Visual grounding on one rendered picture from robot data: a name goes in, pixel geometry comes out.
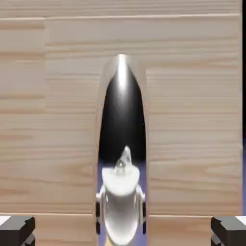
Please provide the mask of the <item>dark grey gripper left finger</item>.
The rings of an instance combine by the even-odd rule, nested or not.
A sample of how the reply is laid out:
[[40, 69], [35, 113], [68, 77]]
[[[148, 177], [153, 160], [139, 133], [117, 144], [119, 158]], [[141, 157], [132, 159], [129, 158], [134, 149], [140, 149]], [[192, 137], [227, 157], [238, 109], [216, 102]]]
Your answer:
[[0, 246], [36, 246], [33, 216], [0, 216]]

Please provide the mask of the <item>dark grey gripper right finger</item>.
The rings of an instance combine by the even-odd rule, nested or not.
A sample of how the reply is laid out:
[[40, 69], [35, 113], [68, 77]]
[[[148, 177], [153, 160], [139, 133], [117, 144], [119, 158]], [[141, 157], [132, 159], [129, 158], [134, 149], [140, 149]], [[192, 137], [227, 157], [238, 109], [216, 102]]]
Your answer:
[[210, 246], [246, 246], [246, 216], [213, 216]]

